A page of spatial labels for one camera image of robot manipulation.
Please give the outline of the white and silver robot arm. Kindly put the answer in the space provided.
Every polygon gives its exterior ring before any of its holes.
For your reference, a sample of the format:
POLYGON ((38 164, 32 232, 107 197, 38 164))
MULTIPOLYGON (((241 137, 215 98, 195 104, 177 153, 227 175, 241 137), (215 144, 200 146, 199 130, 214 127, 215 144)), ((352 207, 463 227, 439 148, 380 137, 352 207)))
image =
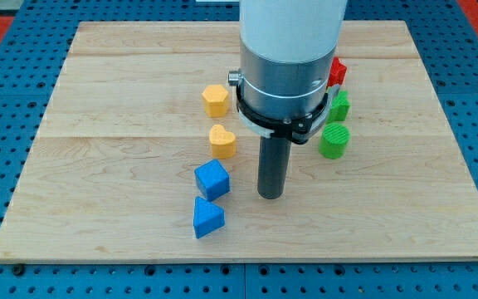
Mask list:
POLYGON ((238 106, 294 120, 321 104, 347 0, 241 0, 238 106))

